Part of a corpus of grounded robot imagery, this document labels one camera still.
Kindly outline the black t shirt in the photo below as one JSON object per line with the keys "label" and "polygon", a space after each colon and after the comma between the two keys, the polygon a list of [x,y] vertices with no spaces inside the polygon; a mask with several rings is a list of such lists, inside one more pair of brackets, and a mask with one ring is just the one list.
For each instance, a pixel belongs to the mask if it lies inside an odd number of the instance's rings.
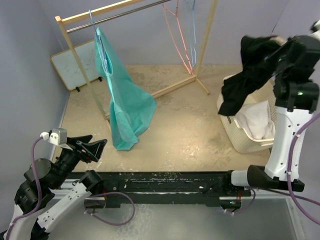
{"label": "black t shirt", "polygon": [[218,110],[222,116],[235,116],[248,95],[262,88],[276,70],[278,58],[272,57],[286,43],[282,37],[251,37],[240,41],[242,71],[225,79],[221,88],[223,102]]}

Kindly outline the teal t shirt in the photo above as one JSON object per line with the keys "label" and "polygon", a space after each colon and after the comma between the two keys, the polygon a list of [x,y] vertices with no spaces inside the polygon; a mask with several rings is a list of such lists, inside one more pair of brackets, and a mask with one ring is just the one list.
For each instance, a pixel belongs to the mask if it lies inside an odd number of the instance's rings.
{"label": "teal t shirt", "polygon": [[105,73],[94,37],[95,66],[101,77],[106,79],[109,93],[109,123],[112,144],[118,151],[129,151],[139,142],[139,136],[150,126],[156,111],[154,97],[134,84],[126,67],[116,54],[104,32],[98,27],[98,35],[108,56],[111,74]]}

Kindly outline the white t shirt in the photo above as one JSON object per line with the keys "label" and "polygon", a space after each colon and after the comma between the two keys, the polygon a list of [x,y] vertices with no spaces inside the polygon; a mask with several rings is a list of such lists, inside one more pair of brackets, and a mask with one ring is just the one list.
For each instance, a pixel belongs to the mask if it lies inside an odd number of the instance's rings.
{"label": "white t shirt", "polygon": [[254,140],[273,139],[275,123],[271,119],[270,105],[267,100],[244,105],[235,115],[238,125],[247,131]]}

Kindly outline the blue hanger of teal shirt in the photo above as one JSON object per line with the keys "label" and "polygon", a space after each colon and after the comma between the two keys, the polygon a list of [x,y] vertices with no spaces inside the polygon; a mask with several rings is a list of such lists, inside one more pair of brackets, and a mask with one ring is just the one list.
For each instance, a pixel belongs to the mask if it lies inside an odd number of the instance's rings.
{"label": "blue hanger of teal shirt", "polygon": [[92,16],[91,10],[89,9],[88,12],[89,12],[89,16],[90,16],[90,20],[91,20],[92,26],[94,28],[94,34],[95,34],[95,38],[97,40],[97,48],[98,48],[99,57],[101,59],[102,68],[103,68],[103,70],[104,70],[104,72],[106,74],[111,74],[112,73],[112,69],[110,69],[108,55],[107,55],[107,53],[105,51],[101,36],[98,35],[97,28],[95,27],[95,23],[94,23],[94,20],[93,20],[93,16]]}

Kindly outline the blue hanger of white shirt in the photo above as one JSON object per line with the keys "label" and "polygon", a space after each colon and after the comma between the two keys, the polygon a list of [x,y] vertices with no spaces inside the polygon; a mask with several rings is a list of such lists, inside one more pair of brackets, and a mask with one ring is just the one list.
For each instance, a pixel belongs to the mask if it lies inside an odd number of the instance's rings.
{"label": "blue hanger of white shirt", "polygon": [[184,0],[185,19],[187,23],[187,32],[189,38],[189,50],[191,54],[192,67],[197,63],[197,34],[196,34],[196,16],[195,0]]}

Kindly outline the pink hanger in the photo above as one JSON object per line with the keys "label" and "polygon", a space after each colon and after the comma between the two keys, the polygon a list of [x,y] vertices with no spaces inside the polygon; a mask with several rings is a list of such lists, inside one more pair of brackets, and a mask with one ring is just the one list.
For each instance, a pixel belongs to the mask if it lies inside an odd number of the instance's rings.
{"label": "pink hanger", "polygon": [[162,4],[164,19],[173,42],[174,48],[185,67],[186,71],[192,75],[193,66],[187,49],[187,43],[180,21],[180,1],[174,0],[171,7],[168,3]]}

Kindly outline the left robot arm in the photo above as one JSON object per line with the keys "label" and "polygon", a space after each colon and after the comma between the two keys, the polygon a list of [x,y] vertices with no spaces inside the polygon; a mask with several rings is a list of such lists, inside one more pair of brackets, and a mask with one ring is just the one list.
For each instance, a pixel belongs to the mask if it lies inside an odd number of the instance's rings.
{"label": "left robot arm", "polygon": [[60,155],[55,162],[46,158],[32,159],[24,173],[25,181],[14,197],[14,212],[2,240],[46,240],[55,224],[79,202],[103,191],[103,180],[97,172],[89,170],[58,203],[48,210],[47,204],[54,198],[53,190],[61,188],[79,162],[98,162],[106,139],[91,141],[92,135],[65,137],[59,145]]}

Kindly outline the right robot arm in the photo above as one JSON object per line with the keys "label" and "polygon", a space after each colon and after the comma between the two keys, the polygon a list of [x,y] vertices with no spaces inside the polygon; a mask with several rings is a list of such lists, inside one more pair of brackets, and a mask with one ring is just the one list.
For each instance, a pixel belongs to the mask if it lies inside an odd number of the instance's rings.
{"label": "right robot arm", "polygon": [[222,183],[226,195],[235,195],[240,187],[304,191],[299,161],[305,126],[311,123],[320,96],[319,85],[310,79],[319,59],[316,33],[290,37],[264,58],[263,64],[275,74],[276,127],[271,154],[265,166],[231,171]]}

